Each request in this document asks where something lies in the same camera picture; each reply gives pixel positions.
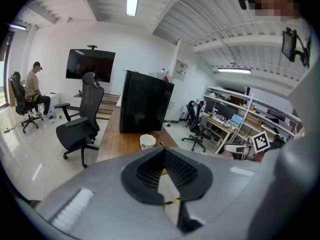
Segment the tv mount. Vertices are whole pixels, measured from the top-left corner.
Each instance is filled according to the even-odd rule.
[[[92,45],[92,44],[88,44],[87,46],[88,46],[89,48],[91,48],[91,50],[94,50],[95,48],[98,48],[98,46]]]

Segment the door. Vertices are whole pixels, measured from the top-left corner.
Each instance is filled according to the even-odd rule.
[[[8,106],[7,97],[7,64],[13,32],[8,32],[0,47],[0,109]]]

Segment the white paper cup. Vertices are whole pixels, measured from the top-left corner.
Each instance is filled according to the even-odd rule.
[[[140,147],[142,150],[151,149],[156,144],[156,139],[149,134],[141,135],[140,137]]]

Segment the office chair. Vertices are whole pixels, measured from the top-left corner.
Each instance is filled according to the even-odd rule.
[[[205,134],[205,130],[209,130],[210,133],[210,129],[207,128],[207,121],[208,121],[208,114],[203,113],[201,120],[199,122],[199,113],[200,113],[200,109],[202,108],[202,106],[204,105],[204,102],[201,101],[198,106],[197,106],[197,112],[196,112],[196,117],[194,119],[194,121],[192,122],[192,124],[190,125],[190,132],[194,133],[195,136],[189,135],[190,138],[183,138],[182,141],[187,140],[187,141],[193,141],[193,147],[191,149],[191,151],[195,150],[195,145],[199,144],[200,147],[203,148],[203,152],[206,152],[206,148],[205,146],[202,145],[203,142],[203,138],[206,138],[207,140],[211,139],[211,135]]]
[[[55,105],[54,108],[62,108],[65,118],[68,120],[56,128],[56,135],[67,150],[63,154],[64,159],[68,159],[67,154],[81,149],[81,162],[83,168],[88,166],[85,164],[85,149],[99,150],[98,147],[91,146],[96,140],[96,136],[100,131],[96,121],[99,105],[104,96],[105,90],[95,81],[95,73],[89,72],[84,74],[82,78],[82,99],[79,108],[80,118],[72,120],[67,111],[70,103]]]
[[[35,125],[35,127],[38,129],[39,126],[35,123],[35,120],[41,119],[43,121],[44,119],[41,116],[32,116],[31,112],[32,109],[36,106],[35,105],[35,95],[31,96],[32,102],[26,101],[26,91],[25,88],[20,84],[20,73],[14,72],[10,78],[10,83],[13,90],[13,95],[15,99],[15,112],[21,116],[25,116],[25,114],[28,114],[28,118],[24,121],[22,121],[21,125],[23,127],[22,132],[25,134],[26,127],[28,124],[32,123]]]
[[[194,103],[193,100],[191,100],[187,105],[186,105],[186,109],[188,110],[188,116],[186,118],[186,126],[190,126],[192,124],[192,122],[195,120],[195,110],[194,110],[194,106],[192,105],[192,103]]]

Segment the beige shirt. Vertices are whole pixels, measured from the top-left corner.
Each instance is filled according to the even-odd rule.
[[[37,94],[36,90],[39,90],[38,77],[31,71],[25,84],[25,100],[27,102],[32,102],[32,96]],[[39,95],[35,95],[33,101],[35,101],[38,96]]]

